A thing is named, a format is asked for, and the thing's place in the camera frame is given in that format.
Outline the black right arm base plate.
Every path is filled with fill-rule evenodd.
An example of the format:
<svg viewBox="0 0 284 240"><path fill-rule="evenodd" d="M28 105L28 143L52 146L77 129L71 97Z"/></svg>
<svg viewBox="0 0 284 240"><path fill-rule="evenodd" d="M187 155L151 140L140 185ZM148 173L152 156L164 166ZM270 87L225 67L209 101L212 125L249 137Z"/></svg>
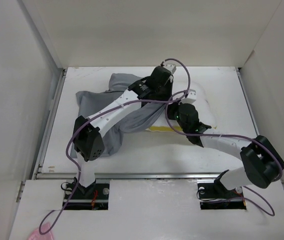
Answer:
<svg viewBox="0 0 284 240"><path fill-rule="evenodd" d="M201 210L246 210L241 187L227 190L214 182L198 182L197 187Z"/></svg>

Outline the white pillow yellow edge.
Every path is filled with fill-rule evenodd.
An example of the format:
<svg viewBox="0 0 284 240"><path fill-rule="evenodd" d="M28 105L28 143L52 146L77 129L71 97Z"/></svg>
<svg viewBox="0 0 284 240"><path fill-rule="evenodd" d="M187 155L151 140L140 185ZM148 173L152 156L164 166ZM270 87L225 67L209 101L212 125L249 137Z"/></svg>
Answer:
<svg viewBox="0 0 284 240"><path fill-rule="evenodd" d="M211 111L209 102L207 101L204 88L197 82L191 82L190 90L196 91L197 98L193 105L198 112L199 120L215 129L217 127L216 119ZM173 129L166 121L164 112L160 115L156 122L146 130L150 132L173 132Z"/></svg>

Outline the grey pillowcase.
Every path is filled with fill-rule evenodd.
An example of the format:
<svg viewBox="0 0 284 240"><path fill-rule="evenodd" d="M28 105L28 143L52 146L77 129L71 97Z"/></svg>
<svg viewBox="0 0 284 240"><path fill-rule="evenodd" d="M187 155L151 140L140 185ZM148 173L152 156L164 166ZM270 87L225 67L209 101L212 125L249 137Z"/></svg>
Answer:
<svg viewBox="0 0 284 240"><path fill-rule="evenodd" d="M79 91L76 93L79 116L93 115L117 99L129 85L141 80L141 77L126 73L113 73L105 92ZM122 146L124 134L141 132L152 126L163 113L165 106L160 103L147 103L130 113L110 128L103 137L105 150L102 157L117 153Z"/></svg>

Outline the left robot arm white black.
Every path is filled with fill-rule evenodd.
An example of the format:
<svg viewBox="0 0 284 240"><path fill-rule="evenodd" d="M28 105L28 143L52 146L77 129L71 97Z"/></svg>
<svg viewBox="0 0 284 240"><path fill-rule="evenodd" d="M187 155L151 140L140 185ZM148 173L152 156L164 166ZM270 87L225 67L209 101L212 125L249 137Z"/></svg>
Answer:
<svg viewBox="0 0 284 240"><path fill-rule="evenodd" d="M115 154L125 133L143 131L162 115L171 98L173 64L157 66L150 76L112 75L108 92L77 93L79 116L73 130L73 154L78 169L84 162Z"/></svg>

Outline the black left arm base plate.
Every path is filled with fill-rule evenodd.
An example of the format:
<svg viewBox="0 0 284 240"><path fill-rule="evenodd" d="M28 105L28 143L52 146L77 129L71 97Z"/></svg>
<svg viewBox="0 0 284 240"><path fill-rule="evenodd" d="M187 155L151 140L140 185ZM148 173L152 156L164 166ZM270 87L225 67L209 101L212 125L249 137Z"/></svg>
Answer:
<svg viewBox="0 0 284 240"><path fill-rule="evenodd" d="M109 182L96 183L95 186L90 188L85 194L83 194L80 189L77 188L72 198L69 200L69 202L67 202L67 199L71 195L74 186L74 182L64 182L61 184L61 189L64 191L62 207L65 206L65 210L108 210L110 193Z"/></svg>

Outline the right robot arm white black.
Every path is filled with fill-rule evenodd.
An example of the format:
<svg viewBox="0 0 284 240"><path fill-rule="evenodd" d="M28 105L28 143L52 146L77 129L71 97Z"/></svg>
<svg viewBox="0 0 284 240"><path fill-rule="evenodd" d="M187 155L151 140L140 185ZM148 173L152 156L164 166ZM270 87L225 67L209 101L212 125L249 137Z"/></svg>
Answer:
<svg viewBox="0 0 284 240"><path fill-rule="evenodd" d="M170 104L166 107L165 116L168 121L177 121L182 135L192 144L218 150L242 162L242 167L227 169L214 182L200 186L205 198L234 198L239 195L237 188L254 185L265 189L281 178L284 161L266 137L218 133L199 120L198 111L190 103Z"/></svg>

